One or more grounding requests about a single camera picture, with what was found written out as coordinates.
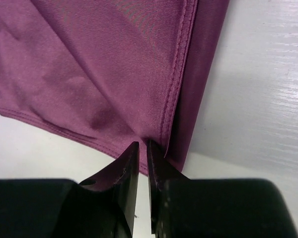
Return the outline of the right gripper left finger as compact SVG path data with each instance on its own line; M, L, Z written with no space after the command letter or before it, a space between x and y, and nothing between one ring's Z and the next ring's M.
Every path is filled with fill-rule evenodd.
M139 175L139 143L76 183L0 179L0 238L130 238Z

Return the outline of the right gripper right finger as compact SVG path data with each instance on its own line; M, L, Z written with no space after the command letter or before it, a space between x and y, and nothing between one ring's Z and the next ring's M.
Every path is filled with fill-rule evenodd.
M151 232L157 238L296 238L278 188L258 178L189 179L147 142Z

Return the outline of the purple cloth napkin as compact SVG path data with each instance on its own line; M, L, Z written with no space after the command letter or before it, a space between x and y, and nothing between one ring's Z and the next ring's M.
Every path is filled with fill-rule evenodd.
M0 0L0 114L182 170L229 2Z

